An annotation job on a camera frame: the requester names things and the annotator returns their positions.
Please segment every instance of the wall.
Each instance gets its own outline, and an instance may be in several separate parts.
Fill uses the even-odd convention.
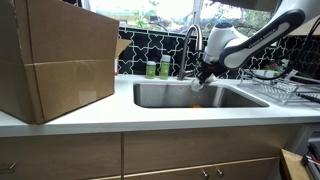
[[[156,61],[157,75],[159,73],[160,59],[162,54],[171,55],[171,76],[177,76],[180,69],[182,49],[184,43],[182,34],[158,32],[143,29],[120,27],[119,38],[131,39],[133,43],[119,56],[120,74],[145,74],[147,61]],[[294,60],[297,56],[305,37],[285,37],[278,42],[276,47],[268,47],[264,51],[252,57],[247,67],[253,67],[258,61],[256,68],[263,68],[269,60],[289,59]],[[186,69],[191,70],[197,64],[198,56],[195,53],[195,39],[189,41],[187,49]],[[313,37],[308,50],[303,54],[295,69],[309,76],[320,79],[320,37]],[[239,78],[238,71],[227,73],[223,78]]]

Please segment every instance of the cardboard box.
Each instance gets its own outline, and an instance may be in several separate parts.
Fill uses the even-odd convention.
[[[0,0],[0,22],[2,111],[41,124],[114,93],[119,21],[59,0]]]

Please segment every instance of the sink basin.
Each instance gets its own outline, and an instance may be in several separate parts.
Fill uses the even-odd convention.
[[[268,104],[228,86],[204,86],[199,92],[189,84],[134,84],[134,103],[145,108],[248,108]]]

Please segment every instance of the drawer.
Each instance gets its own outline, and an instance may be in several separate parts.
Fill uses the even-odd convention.
[[[275,157],[298,125],[124,133],[124,174]]]
[[[278,158],[237,161],[125,176],[125,180],[267,180]]]
[[[0,179],[84,179],[120,176],[120,133],[0,138]]]

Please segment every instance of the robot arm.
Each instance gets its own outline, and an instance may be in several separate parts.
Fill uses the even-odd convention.
[[[228,23],[215,26],[205,48],[199,83],[214,74],[238,69],[256,53],[320,14],[320,0],[282,0],[271,21],[247,38]]]

